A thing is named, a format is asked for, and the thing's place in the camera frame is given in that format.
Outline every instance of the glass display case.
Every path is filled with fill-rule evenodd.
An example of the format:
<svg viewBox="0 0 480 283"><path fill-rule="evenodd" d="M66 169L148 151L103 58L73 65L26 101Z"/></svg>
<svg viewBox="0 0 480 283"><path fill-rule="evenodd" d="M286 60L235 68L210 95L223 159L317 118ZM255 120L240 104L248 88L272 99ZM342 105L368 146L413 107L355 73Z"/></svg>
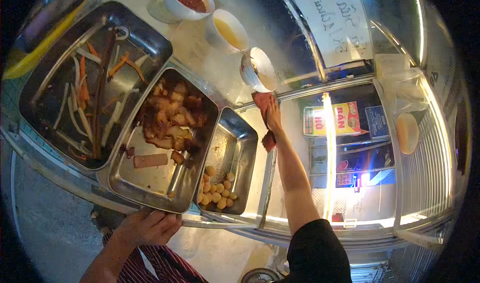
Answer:
<svg viewBox="0 0 480 283"><path fill-rule="evenodd" d="M290 232L276 152L262 146L267 128L252 101L254 89L240 73L243 54L213 48L205 39L207 19L159 21L154 10L161 13L162 7L152 6L154 0L86 0L76 18L108 1L123 4L170 40L173 57L165 67L198 78L198 87L220 109L233 108L259 136L245 212L202 212L192 203L186 224L287 246ZM357 13L368 24L372 56L327 67L324 45L310 26L313 20L295 0L213 1L240 21L249 48L261 48L271 60L286 134L309 176L319 214L331 222L347 251L388 250L403 242L395 238L396 230L423 233L448 221L455 201L463 198L468 172L457 169L470 169L465 157L471 149L459 153L455 143L457 106L466 91L453 42L435 7L425 0L356 0L361 3ZM98 172L76 168L21 117L18 97L27 78L28 73L2 79L1 131L16 153L82 198L124 213L137 209L109 191L108 167ZM358 131L344 135L325 122L327 133L306 134L306 108L335 112L325 118L338 121L339 105L352 109L349 103L355 103L357 116L347 122ZM405 139L401 114L413 117L417 127L410 152L400 144Z"/></svg>

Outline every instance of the white bowl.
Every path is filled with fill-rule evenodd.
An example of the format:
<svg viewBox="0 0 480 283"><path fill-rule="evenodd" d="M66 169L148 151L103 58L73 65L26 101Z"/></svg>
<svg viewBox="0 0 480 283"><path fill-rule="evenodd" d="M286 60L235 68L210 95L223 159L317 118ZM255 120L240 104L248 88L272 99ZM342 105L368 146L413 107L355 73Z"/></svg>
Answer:
<svg viewBox="0 0 480 283"><path fill-rule="evenodd" d="M215 10L209 17L205 27L205 39L207 42L216 48L217 50L231 54L231 53L238 53L240 52L239 49L232 46L228 43L227 40L220 34L219 30L217 29L214 20L219 19L225 22L237 37L237 40L240 43L240 50L245 51L248 49L248 35L245 28L243 28L242 24L239 20L233 16L230 12L217 9Z"/></svg>
<svg viewBox="0 0 480 283"><path fill-rule="evenodd" d="M206 18L215 10L215 3L213 0L202 0L205 4L206 13L197 12L190 9L184 4L180 3L179 0L163 0L166 9L181 20L197 21L203 18Z"/></svg>
<svg viewBox="0 0 480 283"><path fill-rule="evenodd" d="M240 76L243 82L259 93L269 93L277 87L277 76L267 55L259 48L253 47L246 52L252 58L243 55L240 63Z"/></svg>

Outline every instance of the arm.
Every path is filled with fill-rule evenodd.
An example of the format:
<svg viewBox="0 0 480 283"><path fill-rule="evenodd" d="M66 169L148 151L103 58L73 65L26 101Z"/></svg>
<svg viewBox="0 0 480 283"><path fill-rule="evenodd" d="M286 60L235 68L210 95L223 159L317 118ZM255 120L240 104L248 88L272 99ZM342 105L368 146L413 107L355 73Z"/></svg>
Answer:
<svg viewBox="0 0 480 283"><path fill-rule="evenodd" d="M302 162L283 130L279 105L275 99L268 104L267 124L275 134L277 165L285 192L286 216L290 232L294 235L303 225L320 219L320 215L314 205L310 183Z"/></svg>
<svg viewBox="0 0 480 283"><path fill-rule="evenodd" d="M144 207L127 216L93 260L80 283L117 282L123 264L139 245L165 245L182 226L181 214Z"/></svg>

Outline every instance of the printed sign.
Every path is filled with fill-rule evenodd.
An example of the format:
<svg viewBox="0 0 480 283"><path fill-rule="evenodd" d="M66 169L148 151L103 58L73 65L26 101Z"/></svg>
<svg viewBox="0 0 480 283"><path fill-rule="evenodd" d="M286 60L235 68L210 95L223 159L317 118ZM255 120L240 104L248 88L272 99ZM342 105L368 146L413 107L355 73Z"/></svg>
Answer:
<svg viewBox="0 0 480 283"><path fill-rule="evenodd" d="M313 33L325 67L373 59L360 0L295 0Z"/></svg>
<svg viewBox="0 0 480 283"><path fill-rule="evenodd" d="M365 114L367 115L368 130L371 139L390 136L387 119L385 118L385 112L382 106L367 107L365 108Z"/></svg>
<svg viewBox="0 0 480 283"><path fill-rule="evenodd" d="M335 113L335 130L337 135L360 134L360 120L357 102L332 105ZM311 136L326 136L325 116L323 106L305 107L303 109L303 134Z"/></svg>

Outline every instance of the wheel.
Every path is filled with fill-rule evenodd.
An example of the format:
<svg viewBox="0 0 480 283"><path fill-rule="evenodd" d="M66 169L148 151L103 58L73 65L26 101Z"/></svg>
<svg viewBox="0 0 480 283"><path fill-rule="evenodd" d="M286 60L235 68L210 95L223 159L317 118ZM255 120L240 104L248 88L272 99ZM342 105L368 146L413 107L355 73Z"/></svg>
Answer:
<svg viewBox="0 0 480 283"><path fill-rule="evenodd" d="M280 281L279 275L268 268L254 268L246 273L241 283L270 283Z"/></svg>

